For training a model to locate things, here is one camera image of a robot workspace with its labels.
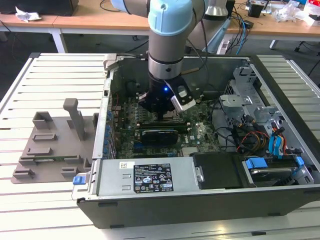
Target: power supply label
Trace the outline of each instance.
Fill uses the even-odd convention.
[[[137,194],[170,192],[174,183],[169,163],[134,165],[134,188]]]

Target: floor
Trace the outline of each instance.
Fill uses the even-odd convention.
[[[57,49],[47,33],[20,32],[15,35],[7,32],[8,41],[0,42],[0,99],[6,94],[10,85],[28,59],[30,53],[56,53]],[[129,35],[80,35],[65,34],[65,42],[69,53],[123,53],[145,42],[147,36],[138,36],[134,40]],[[269,49],[269,40],[251,40],[243,46],[241,55],[283,55],[294,60],[305,73],[309,73],[315,63],[320,59],[320,44],[308,42],[300,47],[299,52],[294,49],[298,41],[280,41],[275,50]],[[147,50],[147,44],[134,53]],[[320,84],[320,65],[310,75],[310,78]]]

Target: slatted platform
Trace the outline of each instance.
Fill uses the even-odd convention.
[[[103,59],[103,54],[52,53],[29,59],[1,102],[1,240],[297,240],[320,236],[320,201],[281,217],[101,230],[92,225],[71,199],[71,182],[12,184],[10,178],[31,133],[36,111],[49,111],[53,117],[66,116],[63,100],[74,97],[79,99],[84,116],[99,111],[105,79]],[[277,204],[281,199],[270,201]],[[252,236],[255,231],[266,235]]]
[[[258,56],[278,83],[283,93],[320,141],[320,90],[293,62],[280,55]],[[262,92],[268,102],[275,106],[264,87]]]

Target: motherboard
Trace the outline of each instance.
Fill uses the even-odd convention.
[[[188,157],[219,151],[208,120],[211,103],[202,101],[183,113],[170,111],[158,121],[157,114],[141,107],[135,97],[122,100],[121,106],[113,107],[116,158]]]

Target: blue cable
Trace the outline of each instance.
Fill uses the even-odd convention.
[[[245,31],[246,31],[246,26],[245,26],[245,22],[243,21],[243,19],[240,19],[241,22],[242,22],[242,27],[243,27],[243,34],[242,34],[242,39],[241,39],[241,42],[240,42],[240,46],[238,48],[238,50],[236,51],[236,55],[238,55],[238,53],[240,52],[243,44],[244,44],[244,39],[245,39]]]

